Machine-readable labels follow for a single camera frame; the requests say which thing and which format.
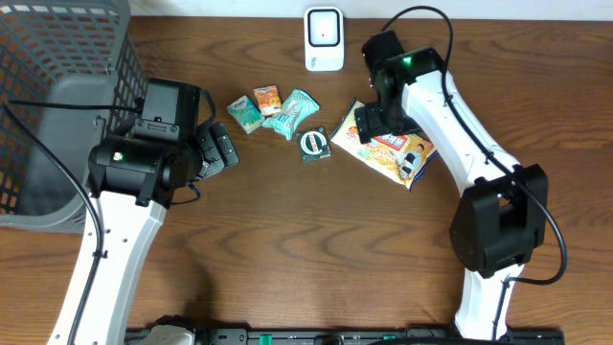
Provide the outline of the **teal wet wipes pack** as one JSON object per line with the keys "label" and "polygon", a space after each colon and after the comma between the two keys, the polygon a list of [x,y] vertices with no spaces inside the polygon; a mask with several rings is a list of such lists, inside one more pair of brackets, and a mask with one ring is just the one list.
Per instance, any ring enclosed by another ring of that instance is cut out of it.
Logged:
{"label": "teal wet wipes pack", "polygon": [[307,92],[294,89],[285,99],[281,114],[266,119],[262,126],[273,129],[289,141],[293,138],[298,125],[319,110],[320,105]]}

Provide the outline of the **orange Kleenex tissue pack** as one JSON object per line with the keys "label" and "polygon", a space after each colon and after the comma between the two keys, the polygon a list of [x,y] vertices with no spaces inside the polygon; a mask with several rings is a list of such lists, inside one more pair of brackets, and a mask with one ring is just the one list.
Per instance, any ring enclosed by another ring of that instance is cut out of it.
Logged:
{"label": "orange Kleenex tissue pack", "polygon": [[282,112],[282,101],[276,85],[258,87],[253,92],[262,116],[272,117]]}

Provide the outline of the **yellow snack chip bag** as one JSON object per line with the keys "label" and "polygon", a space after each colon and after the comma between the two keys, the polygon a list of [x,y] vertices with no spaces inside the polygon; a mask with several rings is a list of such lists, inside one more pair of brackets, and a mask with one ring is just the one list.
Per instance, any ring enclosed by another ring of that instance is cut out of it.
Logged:
{"label": "yellow snack chip bag", "polygon": [[386,134],[362,144],[355,111],[364,106],[357,99],[352,100],[348,113],[331,136],[332,143],[378,173],[411,190],[423,175],[428,162],[438,154],[437,150],[431,142],[418,134]]}

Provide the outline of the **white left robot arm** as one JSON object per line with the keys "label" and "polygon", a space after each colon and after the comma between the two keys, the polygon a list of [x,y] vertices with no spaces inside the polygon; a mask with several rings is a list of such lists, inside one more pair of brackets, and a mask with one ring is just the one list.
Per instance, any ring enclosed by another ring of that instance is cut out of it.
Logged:
{"label": "white left robot arm", "polygon": [[174,193],[238,163],[208,90],[152,78],[131,134],[91,149],[91,213],[52,344],[121,344],[151,244]]}

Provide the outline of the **green Kleenex tissue pack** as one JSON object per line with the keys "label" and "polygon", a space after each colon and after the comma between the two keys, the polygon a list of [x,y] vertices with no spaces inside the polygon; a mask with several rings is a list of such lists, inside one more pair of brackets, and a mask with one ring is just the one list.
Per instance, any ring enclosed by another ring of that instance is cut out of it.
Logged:
{"label": "green Kleenex tissue pack", "polygon": [[246,134],[251,134],[264,122],[259,109],[246,95],[228,105],[227,110]]}

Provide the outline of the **dark green Zam-Buk tin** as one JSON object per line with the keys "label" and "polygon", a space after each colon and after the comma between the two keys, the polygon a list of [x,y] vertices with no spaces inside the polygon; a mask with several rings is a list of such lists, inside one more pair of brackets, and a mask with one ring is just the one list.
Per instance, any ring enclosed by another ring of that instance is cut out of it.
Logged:
{"label": "dark green Zam-Buk tin", "polygon": [[328,135],[323,127],[299,133],[297,144],[304,163],[331,156]]}

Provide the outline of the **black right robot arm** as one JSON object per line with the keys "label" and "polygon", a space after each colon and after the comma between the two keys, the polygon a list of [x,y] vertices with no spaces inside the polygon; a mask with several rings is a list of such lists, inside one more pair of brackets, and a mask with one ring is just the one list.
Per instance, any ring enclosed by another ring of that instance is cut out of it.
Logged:
{"label": "black right robot arm", "polygon": [[454,324],[463,338],[500,340],[511,292],[533,251],[544,242],[548,179],[522,166],[468,108],[432,47],[404,51],[397,35],[371,36],[361,53],[377,95],[355,112],[361,143],[423,132],[449,169],[461,196],[449,228],[465,267]]}

